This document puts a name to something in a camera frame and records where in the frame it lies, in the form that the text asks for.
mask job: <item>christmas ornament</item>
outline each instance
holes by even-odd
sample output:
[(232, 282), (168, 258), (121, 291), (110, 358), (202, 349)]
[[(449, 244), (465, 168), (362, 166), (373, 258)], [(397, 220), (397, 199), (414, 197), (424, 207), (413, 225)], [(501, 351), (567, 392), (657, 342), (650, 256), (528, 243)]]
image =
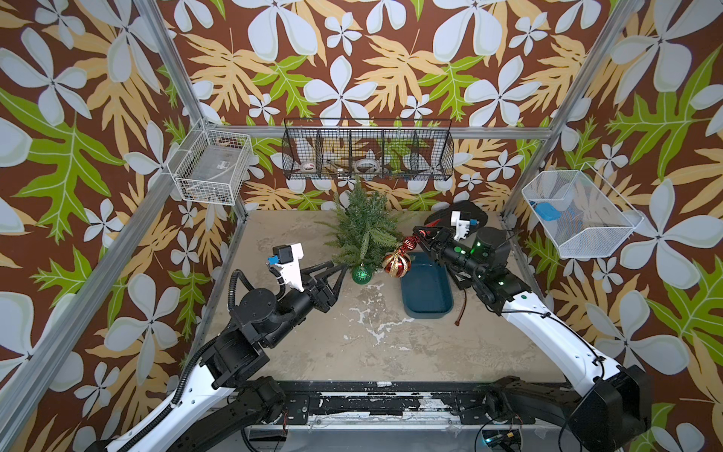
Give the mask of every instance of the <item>christmas ornament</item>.
[(409, 271), (411, 259), (402, 251), (402, 246), (400, 246), (395, 252), (384, 257), (382, 267), (392, 278), (401, 278)]
[(369, 268), (364, 267), (364, 264), (361, 264), (352, 270), (351, 279), (357, 284), (366, 284), (372, 280), (372, 272), (369, 271)]
[(402, 241), (402, 245), (400, 245), (399, 249), (402, 252), (410, 252), (414, 248), (416, 248), (416, 244), (419, 240), (415, 236), (406, 236), (404, 237), (404, 240)]

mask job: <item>wire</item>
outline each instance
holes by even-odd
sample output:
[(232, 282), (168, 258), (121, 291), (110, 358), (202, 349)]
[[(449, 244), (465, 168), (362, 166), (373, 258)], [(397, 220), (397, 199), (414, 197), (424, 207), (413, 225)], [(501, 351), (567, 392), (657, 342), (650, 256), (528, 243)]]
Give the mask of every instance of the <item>wire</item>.
[(246, 429), (245, 429), (245, 428), (242, 428), (242, 429), (241, 429), (241, 439), (244, 440), (244, 444), (246, 445), (246, 447), (248, 447), (248, 449), (249, 449), (251, 452), (259, 452), (258, 449), (256, 449), (253, 445), (251, 445), (251, 441), (249, 441), (249, 437), (246, 436)]

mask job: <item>floral wallpaper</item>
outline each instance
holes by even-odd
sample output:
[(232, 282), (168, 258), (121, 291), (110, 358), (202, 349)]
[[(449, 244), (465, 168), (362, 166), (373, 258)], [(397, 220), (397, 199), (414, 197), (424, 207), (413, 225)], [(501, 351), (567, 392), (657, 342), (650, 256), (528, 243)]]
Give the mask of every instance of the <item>floral wallpaper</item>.
[[(606, 1), (168, 0), (161, 12), (206, 118), (278, 125), (413, 119), (547, 126), (607, 20)], [(363, 150), (364, 142), (356, 145)], [(498, 210), (536, 140), (456, 140), (446, 182), (362, 179), (395, 209)], [(287, 181), (281, 141), (254, 139), (247, 208), (319, 210), (349, 182)], [(434, 172), (433, 163), (427, 163)]]
[(722, 14), (718, 0), (641, 4), (547, 157), (592, 165), (621, 210), (611, 185), (645, 215), (613, 256), (561, 260), (524, 202), (515, 212), (546, 302), (653, 378), (653, 427), (633, 452), (723, 448)]
[[(0, 398), (188, 129), (131, 0), (0, 1)], [(81, 451), (169, 388), (228, 252), (228, 209), (162, 212), (13, 451)]]

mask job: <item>black wire basket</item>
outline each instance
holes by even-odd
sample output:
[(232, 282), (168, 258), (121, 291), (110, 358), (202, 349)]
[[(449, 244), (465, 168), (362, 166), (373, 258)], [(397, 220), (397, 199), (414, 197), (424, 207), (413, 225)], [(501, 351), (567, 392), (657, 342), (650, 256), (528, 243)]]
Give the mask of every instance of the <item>black wire basket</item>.
[(451, 120), (287, 118), (281, 142), (287, 179), (447, 180), (452, 176)]

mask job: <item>green ornament ball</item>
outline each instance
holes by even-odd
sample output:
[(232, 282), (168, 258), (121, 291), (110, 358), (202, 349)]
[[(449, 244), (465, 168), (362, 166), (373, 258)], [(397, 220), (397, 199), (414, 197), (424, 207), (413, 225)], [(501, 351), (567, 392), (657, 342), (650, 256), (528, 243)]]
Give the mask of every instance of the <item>green ornament ball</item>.
[(357, 284), (366, 284), (372, 280), (372, 271), (364, 267), (364, 264), (354, 268), (351, 272), (351, 279)]

